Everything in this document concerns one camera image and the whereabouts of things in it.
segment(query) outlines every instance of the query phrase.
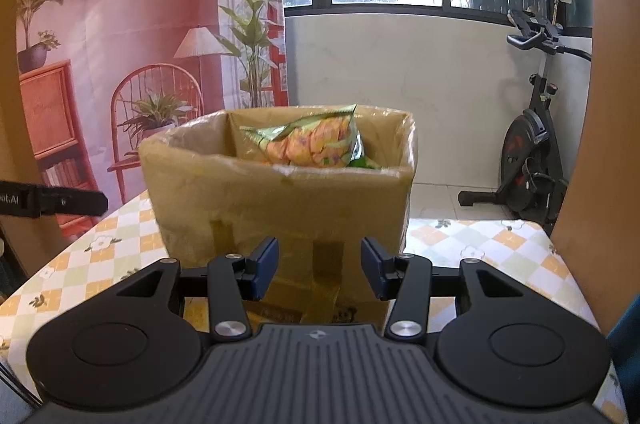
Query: white wall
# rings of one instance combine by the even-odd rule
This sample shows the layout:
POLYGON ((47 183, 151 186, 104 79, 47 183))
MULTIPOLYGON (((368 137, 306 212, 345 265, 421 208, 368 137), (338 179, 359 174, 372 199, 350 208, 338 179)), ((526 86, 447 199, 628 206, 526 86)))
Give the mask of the white wall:
MULTIPOLYGON (((591 38, 562 38, 561 41, 568 47, 591 52, 591 38)), ((590 62, 570 54, 554 57, 549 68, 548 78, 559 88, 551 103, 551 114, 567 180, 571 179, 578 155, 590 73, 590 62)))
MULTIPOLYGON (((292 104, 359 102, 407 110, 418 127, 417 182, 497 186, 504 133, 528 104, 527 78, 540 62, 539 52, 521 52, 505 42, 513 28, 396 14, 286 21, 292 104)), ((587 79, 581 83, 569 61, 550 69, 554 79, 556 74, 556 102, 577 109, 558 127, 559 136, 575 139, 563 149, 572 168, 584 101, 580 94, 563 99, 564 88, 587 79)))

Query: bamboo plant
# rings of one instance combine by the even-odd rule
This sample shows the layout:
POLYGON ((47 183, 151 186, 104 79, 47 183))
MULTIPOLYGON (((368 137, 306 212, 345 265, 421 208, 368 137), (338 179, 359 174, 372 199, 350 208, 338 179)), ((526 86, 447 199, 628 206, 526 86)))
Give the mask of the bamboo plant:
POLYGON ((269 39, 269 25, 265 10, 269 0, 244 0, 245 12, 220 6, 232 20, 231 32, 235 38, 229 40, 221 35, 216 38, 228 50, 227 56, 237 58, 244 69, 245 77, 240 80, 240 89, 249 93, 252 108, 265 106, 261 93, 264 81, 271 68, 278 68, 269 58, 268 48, 274 43, 269 39))

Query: metal screw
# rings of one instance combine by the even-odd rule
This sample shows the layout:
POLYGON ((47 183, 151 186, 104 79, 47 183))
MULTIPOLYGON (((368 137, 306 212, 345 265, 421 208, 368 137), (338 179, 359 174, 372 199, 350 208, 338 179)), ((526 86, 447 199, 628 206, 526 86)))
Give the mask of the metal screw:
POLYGON ((401 338, 412 338, 422 331, 420 323, 416 323, 415 321, 396 321, 389 329, 392 334, 400 336, 401 338))
POLYGON ((246 332, 246 325, 240 321, 222 321, 216 325, 215 331, 220 336, 236 338, 246 332))
POLYGON ((312 330, 311 332, 309 332, 308 336, 317 341, 317 340, 321 340, 322 338, 325 338, 326 332, 318 328, 318 330, 312 330))

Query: checkered tablecloth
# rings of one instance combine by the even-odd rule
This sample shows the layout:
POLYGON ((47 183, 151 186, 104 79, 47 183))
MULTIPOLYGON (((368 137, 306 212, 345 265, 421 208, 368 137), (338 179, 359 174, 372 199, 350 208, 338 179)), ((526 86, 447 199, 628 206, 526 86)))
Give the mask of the checkered tablecloth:
MULTIPOLYGON (((425 256, 434 266, 457 267, 462 258, 479 258, 596 325, 573 276, 536 224, 411 219, 406 252, 425 256)), ((8 355, 17 377, 35 392, 25 362, 33 333, 61 312, 165 256, 145 192, 73 242, 0 305, 0 353, 8 355)), ((453 298, 432 298, 428 330, 442 330, 455 315, 453 298)), ((613 422, 628 424, 613 367, 594 406, 613 422)))

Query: exercise bike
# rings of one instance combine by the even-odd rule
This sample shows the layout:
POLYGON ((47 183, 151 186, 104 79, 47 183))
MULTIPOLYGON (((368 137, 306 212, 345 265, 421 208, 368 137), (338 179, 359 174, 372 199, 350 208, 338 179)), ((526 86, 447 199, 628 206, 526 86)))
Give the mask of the exercise bike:
POLYGON ((573 54, 591 61, 583 50, 559 42, 558 27, 537 14, 510 10, 511 21, 522 35, 508 35, 507 42, 520 50, 539 49, 543 53, 533 85, 529 107, 511 123, 500 156, 500 187, 493 193, 460 191, 460 206, 498 204, 507 206, 523 220, 542 226, 551 234, 568 186, 549 106, 558 87, 547 81, 550 56, 573 54))

